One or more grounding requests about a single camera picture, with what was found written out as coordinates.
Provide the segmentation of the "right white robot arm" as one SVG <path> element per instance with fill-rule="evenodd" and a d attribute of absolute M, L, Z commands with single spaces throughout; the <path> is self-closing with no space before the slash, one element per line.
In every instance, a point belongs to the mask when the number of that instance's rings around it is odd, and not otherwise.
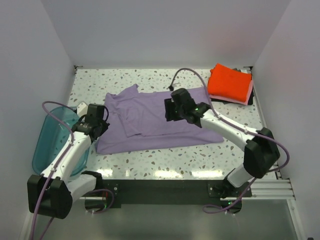
<path fill-rule="evenodd" d="M 196 103 L 185 88 L 173 91 L 164 100 L 168 122 L 185 120 L 199 128 L 212 130 L 240 148 L 243 163 L 233 169 L 212 188 L 220 198 L 235 196 L 252 179 L 262 179 L 280 158 L 272 132 L 268 128 L 257 130 L 224 117 L 208 103 Z"/>

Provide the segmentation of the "purple t shirt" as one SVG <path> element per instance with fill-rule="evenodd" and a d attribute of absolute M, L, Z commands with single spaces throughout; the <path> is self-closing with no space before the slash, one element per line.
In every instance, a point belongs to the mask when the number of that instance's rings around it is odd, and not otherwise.
<path fill-rule="evenodd" d="M 98 139 L 96 152 L 110 155 L 224 141 L 220 134 L 186 120 L 167 121 L 164 100 L 170 96 L 169 91 L 139 92 L 137 84 L 119 94 L 107 93 L 104 104 L 109 110 L 110 125 Z"/>

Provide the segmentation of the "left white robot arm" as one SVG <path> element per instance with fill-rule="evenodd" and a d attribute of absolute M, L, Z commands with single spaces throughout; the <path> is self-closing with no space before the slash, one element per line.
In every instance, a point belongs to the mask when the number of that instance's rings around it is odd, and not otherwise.
<path fill-rule="evenodd" d="M 103 177 L 98 172 L 84 171 L 73 181 L 69 178 L 82 155 L 109 128 L 109 110 L 91 103 L 71 126 L 51 112 L 48 115 L 68 130 L 68 139 L 47 168 L 29 177 L 28 207 L 34 216 L 64 219 L 75 201 L 87 193 L 99 196 L 104 190 Z"/>

